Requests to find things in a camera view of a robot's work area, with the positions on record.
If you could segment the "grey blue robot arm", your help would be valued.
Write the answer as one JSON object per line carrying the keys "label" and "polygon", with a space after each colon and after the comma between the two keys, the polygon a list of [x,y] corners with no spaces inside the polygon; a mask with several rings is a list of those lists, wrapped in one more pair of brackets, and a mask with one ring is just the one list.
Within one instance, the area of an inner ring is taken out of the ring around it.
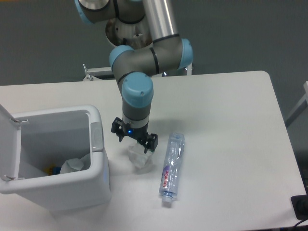
{"label": "grey blue robot arm", "polygon": [[115,47],[109,64],[122,97],[122,117],[116,118],[112,133],[120,140],[135,139],[145,151],[153,152],[158,136],[148,133],[149,115],[154,96],[151,77],[178,70],[193,62],[189,40],[181,38],[169,0],[77,0],[80,18],[89,24],[118,19],[126,25],[147,20],[152,45],[135,49],[128,44]]}

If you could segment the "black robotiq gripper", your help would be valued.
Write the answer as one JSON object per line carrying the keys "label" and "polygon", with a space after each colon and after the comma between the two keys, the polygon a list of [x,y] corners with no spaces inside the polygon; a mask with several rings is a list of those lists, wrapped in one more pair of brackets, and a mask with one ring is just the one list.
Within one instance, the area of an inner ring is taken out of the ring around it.
{"label": "black robotiq gripper", "polygon": [[116,117],[111,126],[111,132],[118,137],[119,142],[122,142],[125,136],[129,136],[144,147],[145,154],[148,151],[153,153],[158,146],[158,135],[148,134],[149,117],[147,116],[142,120],[132,120],[123,116],[122,119]]}

